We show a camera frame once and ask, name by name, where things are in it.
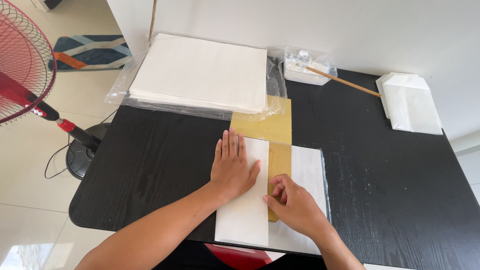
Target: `power cord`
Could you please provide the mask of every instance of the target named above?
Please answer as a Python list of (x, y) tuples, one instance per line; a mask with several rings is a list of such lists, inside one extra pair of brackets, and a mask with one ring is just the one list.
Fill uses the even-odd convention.
[[(112, 112), (109, 116), (107, 116), (102, 122), (100, 122), (100, 124), (102, 124), (103, 122), (105, 122), (110, 116), (112, 116), (114, 113), (116, 113), (118, 111), (118, 109), (116, 109), (114, 112)], [(48, 160), (47, 162), (47, 166), (45, 167), (45, 172), (43, 173), (43, 176), (46, 178), (46, 179), (51, 179), (59, 174), (61, 174), (62, 172), (66, 171), (73, 163), (73, 160), (75, 159), (75, 153), (70, 149), (70, 146), (72, 145), (72, 143), (74, 142), (75, 140), (73, 140), (72, 142), (70, 142), (70, 134), (68, 134), (68, 144), (65, 145), (64, 147), (60, 148), (57, 150), (57, 152), (53, 153), (53, 155), (50, 157), (50, 159)], [(50, 161), (52, 161), (52, 158), (55, 157), (56, 154), (58, 154), (58, 152), (64, 150), (66, 147), (68, 147), (68, 150), (67, 151), (70, 151), (72, 152), (73, 154), (73, 159), (72, 161), (70, 162), (70, 164), (67, 165), (67, 167), (63, 170), (61, 170), (61, 172), (51, 176), (51, 177), (47, 177), (47, 170), (48, 170), (48, 166), (50, 165)]]

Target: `orange stripe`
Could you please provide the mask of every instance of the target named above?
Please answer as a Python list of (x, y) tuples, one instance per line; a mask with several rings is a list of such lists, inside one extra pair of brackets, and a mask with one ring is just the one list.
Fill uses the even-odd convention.
[(85, 64), (84, 62), (78, 61), (75, 58), (73, 58), (72, 56), (67, 55), (63, 52), (54, 52), (53, 54), (55, 55), (55, 58), (57, 60), (60, 60), (60, 61), (64, 62), (65, 64), (68, 64), (68, 65), (70, 65), (70, 66), (72, 66), (76, 69), (81, 69), (81, 68), (87, 66), (87, 64)]

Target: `black table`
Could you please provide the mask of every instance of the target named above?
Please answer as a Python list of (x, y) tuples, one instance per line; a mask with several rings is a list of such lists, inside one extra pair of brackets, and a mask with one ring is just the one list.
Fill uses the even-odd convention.
[[(338, 76), (376, 89), (378, 76)], [(335, 81), (286, 86), (292, 144), (322, 149), (331, 222), (361, 262), (480, 268), (480, 207), (445, 135), (392, 130), (379, 98)], [(72, 199), (72, 222), (117, 231), (198, 189), (228, 127), (121, 106)], [(214, 235), (215, 213), (187, 239)]]

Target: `blue rug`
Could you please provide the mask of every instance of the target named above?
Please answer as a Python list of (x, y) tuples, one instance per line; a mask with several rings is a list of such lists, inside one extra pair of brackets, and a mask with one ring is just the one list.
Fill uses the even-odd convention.
[[(57, 71), (122, 69), (132, 57), (122, 35), (60, 37), (53, 51)], [(48, 67), (53, 69), (53, 60)]]

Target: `finger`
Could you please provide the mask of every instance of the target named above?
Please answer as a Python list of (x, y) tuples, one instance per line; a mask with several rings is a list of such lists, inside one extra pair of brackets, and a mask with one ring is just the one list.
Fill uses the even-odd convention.
[(228, 133), (229, 136), (229, 147), (230, 147), (230, 155), (232, 157), (237, 156), (237, 138), (235, 137), (235, 129), (233, 127), (230, 128), (230, 132)]
[(295, 185), (295, 182), (286, 173), (274, 176), (272, 179), (270, 179), (270, 183), (271, 184), (283, 183), (283, 185), (285, 186), (285, 189), (287, 189), (289, 186)]
[(225, 130), (223, 132), (222, 138), (222, 158), (228, 157), (228, 131)]
[(222, 139), (219, 139), (215, 146), (215, 159), (217, 161), (222, 158)]
[(282, 190), (285, 189), (285, 186), (283, 185), (283, 183), (278, 183), (275, 185), (274, 189), (273, 189), (273, 192), (272, 192), (272, 196), (273, 197), (276, 197), (280, 194), (280, 192), (282, 192)]
[(281, 202), (287, 202), (287, 191), (286, 190), (284, 190), (282, 192), (282, 197), (280, 198), (280, 201)]
[(265, 195), (263, 197), (264, 202), (267, 203), (268, 207), (275, 212), (275, 214), (281, 219), (283, 211), (285, 211), (285, 206), (277, 202), (273, 197)]
[(262, 160), (257, 160), (250, 169), (250, 178), (257, 180), (257, 176), (260, 173), (260, 168), (262, 166)]
[(245, 146), (245, 138), (242, 132), (239, 133), (239, 157), (247, 158), (247, 147)]

